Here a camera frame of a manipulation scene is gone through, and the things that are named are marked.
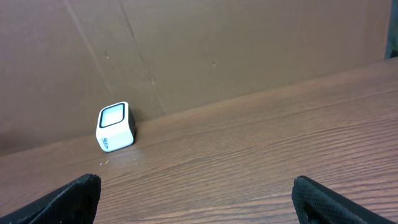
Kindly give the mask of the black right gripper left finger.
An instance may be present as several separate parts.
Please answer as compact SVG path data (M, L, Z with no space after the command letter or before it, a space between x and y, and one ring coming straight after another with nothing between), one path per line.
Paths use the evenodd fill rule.
M12 213L8 224L92 224L101 195L101 178L85 174Z

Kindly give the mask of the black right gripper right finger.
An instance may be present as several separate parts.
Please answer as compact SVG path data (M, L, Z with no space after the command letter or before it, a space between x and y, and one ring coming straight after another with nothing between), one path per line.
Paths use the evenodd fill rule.
M300 224L394 224L304 175L294 180L292 201Z

